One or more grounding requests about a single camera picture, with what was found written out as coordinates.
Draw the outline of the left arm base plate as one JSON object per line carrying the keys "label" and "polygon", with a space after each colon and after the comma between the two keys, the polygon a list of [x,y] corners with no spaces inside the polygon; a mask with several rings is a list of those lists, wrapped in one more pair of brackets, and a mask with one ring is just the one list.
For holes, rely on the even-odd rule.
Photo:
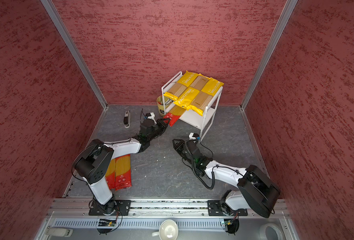
{"label": "left arm base plate", "polygon": [[127,216],[131,208],[131,200],[109,200],[105,205],[92,200],[89,205],[89,216]]}

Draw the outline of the red spaghetti bag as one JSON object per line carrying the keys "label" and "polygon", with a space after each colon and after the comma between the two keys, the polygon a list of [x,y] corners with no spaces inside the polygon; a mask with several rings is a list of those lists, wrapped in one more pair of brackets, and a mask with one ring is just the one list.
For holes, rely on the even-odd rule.
{"label": "red spaghetti bag", "polygon": [[105,179],[107,181],[110,190],[114,190],[116,187],[116,159],[112,159],[107,172],[105,174]]}
{"label": "red spaghetti bag", "polygon": [[131,156],[125,155],[116,158],[115,190],[132,187]]}
{"label": "red spaghetti bag", "polygon": [[174,106],[166,115],[165,119],[169,119],[168,123],[169,126],[172,127],[178,120],[179,118],[186,112],[185,108],[179,107],[179,106]]}

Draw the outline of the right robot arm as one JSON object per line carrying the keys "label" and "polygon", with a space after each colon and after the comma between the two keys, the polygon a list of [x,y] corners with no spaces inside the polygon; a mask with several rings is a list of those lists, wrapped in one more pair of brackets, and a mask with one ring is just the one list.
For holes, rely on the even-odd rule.
{"label": "right robot arm", "polygon": [[237,191],[227,191],[219,201],[223,213],[232,215],[239,209],[249,207],[264,218],[275,214],[274,207],[281,191],[267,174],[255,165],[237,168],[221,164],[204,156],[197,143],[198,140],[193,139],[174,139],[173,147],[182,162],[208,190],[212,190],[218,181],[238,188]]}

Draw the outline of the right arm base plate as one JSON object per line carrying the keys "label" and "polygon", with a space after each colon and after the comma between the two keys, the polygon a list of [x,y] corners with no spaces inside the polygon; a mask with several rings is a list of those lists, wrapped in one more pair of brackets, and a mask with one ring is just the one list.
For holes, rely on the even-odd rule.
{"label": "right arm base plate", "polygon": [[248,216],[247,209],[233,210],[224,201],[209,200],[207,201],[208,214],[212,217],[245,217]]}

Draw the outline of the white two-tier shelf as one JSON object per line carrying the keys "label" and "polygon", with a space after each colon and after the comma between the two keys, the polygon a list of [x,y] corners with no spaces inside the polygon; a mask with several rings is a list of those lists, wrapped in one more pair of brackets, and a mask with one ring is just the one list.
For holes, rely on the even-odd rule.
{"label": "white two-tier shelf", "polygon": [[213,124],[223,85],[202,74],[178,72],[161,87],[160,113],[172,119],[170,126],[181,120],[197,128],[203,139]]}

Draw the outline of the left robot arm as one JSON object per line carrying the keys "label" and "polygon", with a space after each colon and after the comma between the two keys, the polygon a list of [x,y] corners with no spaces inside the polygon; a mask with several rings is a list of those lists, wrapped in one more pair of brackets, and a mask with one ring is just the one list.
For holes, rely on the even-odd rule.
{"label": "left robot arm", "polygon": [[93,193],[92,206],[100,215],[111,216],[119,212],[115,196],[109,189],[106,173],[113,159],[144,152],[150,142],[160,137],[168,128],[170,118],[145,119],[140,133],[127,140],[103,142],[93,140],[73,163],[74,170]]}

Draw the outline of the yellow pasta bag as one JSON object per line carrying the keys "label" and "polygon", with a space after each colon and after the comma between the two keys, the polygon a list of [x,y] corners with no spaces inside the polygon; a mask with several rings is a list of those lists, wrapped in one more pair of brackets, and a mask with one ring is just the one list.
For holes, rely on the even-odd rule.
{"label": "yellow pasta bag", "polygon": [[209,82],[193,100],[188,110],[195,111],[200,116],[203,116],[205,108],[208,107],[209,102],[214,98],[215,94],[223,85],[223,82],[210,78]]}
{"label": "yellow pasta bag", "polygon": [[200,91],[209,82],[209,80],[210,78],[198,74],[198,77],[195,79],[192,85],[188,87],[188,89],[176,101],[174,101],[174,104],[188,110],[193,100],[198,96]]}
{"label": "yellow pasta bag", "polygon": [[192,85],[198,73],[186,71],[177,81],[172,81],[172,86],[163,91],[163,96],[176,101]]}

